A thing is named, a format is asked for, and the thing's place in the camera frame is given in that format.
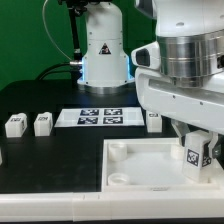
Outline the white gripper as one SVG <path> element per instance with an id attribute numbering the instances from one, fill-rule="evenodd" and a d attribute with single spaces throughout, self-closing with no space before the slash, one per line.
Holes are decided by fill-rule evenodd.
<path id="1" fill-rule="evenodd" d="M 206 77 L 202 88 L 179 88 L 157 71 L 137 68 L 135 82 L 142 108 L 171 118 L 181 146 L 185 145 L 190 124 L 212 131 L 209 155 L 220 156 L 219 134 L 224 135 L 224 72 Z"/>

